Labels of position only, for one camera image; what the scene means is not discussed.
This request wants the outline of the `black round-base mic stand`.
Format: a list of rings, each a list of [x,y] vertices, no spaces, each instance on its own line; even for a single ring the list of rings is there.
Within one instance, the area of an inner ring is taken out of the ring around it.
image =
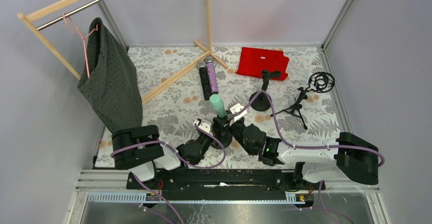
[[[213,136],[222,143],[224,148],[230,146],[232,142],[232,133],[229,130],[229,121],[227,117],[214,117],[212,120],[211,132],[213,133]]]

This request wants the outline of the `mint green microphone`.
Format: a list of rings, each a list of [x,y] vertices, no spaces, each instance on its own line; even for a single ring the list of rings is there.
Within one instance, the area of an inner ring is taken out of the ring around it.
[[[209,102],[219,118],[225,118],[227,116],[224,102],[219,94],[212,94],[209,98]]]

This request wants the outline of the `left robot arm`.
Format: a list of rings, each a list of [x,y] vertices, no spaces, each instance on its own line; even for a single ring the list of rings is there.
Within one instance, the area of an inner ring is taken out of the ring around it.
[[[142,126],[117,131],[113,134],[113,153],[116,170],[128,170],[141,181],[149,181],[156,176],[156,167],[172,171],[179,167],[212,169],[221,165],[227,156],[226,147],[214,137],[211,125],[197,119],[194,127],[199,132],[197,139],[174,148],[159,140],[156,125]],[[212,166],[198,166],[212,143],[222,147],[222,159]]]

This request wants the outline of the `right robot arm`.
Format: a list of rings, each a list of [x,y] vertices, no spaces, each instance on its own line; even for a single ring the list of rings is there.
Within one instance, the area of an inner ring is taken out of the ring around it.
[[[231,123],[229,130],[248,154],[268,166],[294,164],[296,175],[308,183],[341,179],[364,185],[379,183],[382,154],[378,147],[350,132],[327,141],[286,144],[254,124],[246,126],[244,119]]]

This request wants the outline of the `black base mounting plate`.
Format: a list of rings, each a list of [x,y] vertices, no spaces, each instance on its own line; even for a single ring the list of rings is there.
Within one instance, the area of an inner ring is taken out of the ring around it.
[[[281,201],[288,192],[318,191],[299,174],[283,170],[157,170],[144,184],[169,201]]]

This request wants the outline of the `red folded cloth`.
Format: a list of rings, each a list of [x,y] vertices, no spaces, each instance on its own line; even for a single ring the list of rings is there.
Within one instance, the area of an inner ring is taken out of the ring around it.
[[[270,50],[261,48],[243,47],[241,49],[237,74],[261,78],[262,71],[281,72],[279,78],[273,80],[283,81],[288,77],[287,67],[289,57],[281,50]]]

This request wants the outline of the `black glitter microphone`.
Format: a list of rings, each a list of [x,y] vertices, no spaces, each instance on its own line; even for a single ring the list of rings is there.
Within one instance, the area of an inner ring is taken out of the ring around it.
[[[210,96],[211,96],[211,87],[210,87],[209,76],[208,76],[206,64],[204,61],[198,62],[198,70],[199,70],[204,100],[208,101],[210,99]]]

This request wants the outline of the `purple glitter microphone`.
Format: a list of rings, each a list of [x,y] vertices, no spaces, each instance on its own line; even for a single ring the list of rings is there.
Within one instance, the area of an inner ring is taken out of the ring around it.
[[[214,65],[213,61],[214,61],[214,58],[211,55],[207,56],[204,59],[204,62],[206,64],[208,78],[209,78],[211,93],[212,94],[218,94],[219,88],[218,88],[217,76],[216,76],[216,72],[215,72],[215,65]]]

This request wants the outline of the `dark grey dotted garment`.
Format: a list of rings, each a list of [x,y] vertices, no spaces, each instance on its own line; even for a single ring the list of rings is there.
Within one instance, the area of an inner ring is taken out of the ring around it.
[[[77,89],[110,132],[140,127],[143,109],[135,65],[101,18],[95,18],[89,29],[89,65]]]

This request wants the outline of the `wooden clothes rack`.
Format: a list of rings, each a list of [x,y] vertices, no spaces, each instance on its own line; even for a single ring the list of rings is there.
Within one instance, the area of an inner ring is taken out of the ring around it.
[[[108,24],[108,27],[111,31],[114,32],[114,36],[117,39],[117,41],[121,44],[121,46],[124,49],[127,49],[128,46],[125,42],[125,39],[123,38],[120,29],[118,28],[117,24],[114,21],[114,18],[112,14],[109,12],[109,9],[107,8],[106,4],[104,3],[104,0],[92,0],[91,2],[78,7],[68,13],[62,14],[60,17],[57,17],[51,21],[48,21],[45,24],[40,25],[39,27],[36,27],[33,22],[36,20],[39,20],[47,15],[50,15],[54,12],[57,12],[65,7],[71,6],[72,4],[78,2],[80,0],[60,0],[56,3],[53,3],[47,7],[44,7],[40,10],[37,10],[31,14],[25,15],[24,13],[18,13],[18,18],[24,23],[25,26],[28,27],[28,29],[48,48],[48,50],[69,70],[69,72],[76,78],[80,79],[80,74],[76,71],[75,68],[72,67],[72,65],[64,58],[64,56],[54,47],[54,45],[41,33],[42,30],[58,23],[61,21],[66,20],[66,18],[71,17],[93,5],[97,5],[101,14],[103,15],[103,18]],[[203,45],[198,40],[194,41],[194,45],[198,47],[200,50],[202,50],[202,54],[196,58],[194,61],[192,61],[190,64],[186,65],[184,68],[182,68],[180,71],[174,73],[169,78],[167,78],[165,81],[163,81],[160,85],[158,85],[156,88],[152,89],[151,91],[147,92],[142,97],[142,104],[145,104],[149,102],[151,99],[156,97],[158,94],[163,92],[165,89],[167,89],[170,85],[172,85],[174,82],[178,81],[180,78],[185,76],[188,72],[190,72],[195,66],[198,64],[199,61],[204,60],[207,56],[211,56],[214,58],[214,60],[224,69],[228,69],[228,65],[219,58],[213,51],[213,42],[212,42],[212,26],[211,26],[211,3],[210,0],[204,0],[204,6],[205,6],[205,19],[206,19],[206,39],[207,39],[207,45]]]

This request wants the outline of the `black tripod shock-mount stand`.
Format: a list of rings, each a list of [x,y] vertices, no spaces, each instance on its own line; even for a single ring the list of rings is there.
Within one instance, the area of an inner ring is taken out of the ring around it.
[[[308,80],[308,86],[306,88],[300,87],[298,91],[300,92],[295,103],[286,109],[282,109],[275,114],[278,115],[282,112],[290,114],[294,117],[300,118],[303,123],[303,128],[308,129],[305,120],[301,114],[302,101],[308,99],[309,92],[315,92],[319,94],[330,92],[335,86],[335,77],[328,72],[320,71],[313,73]]]

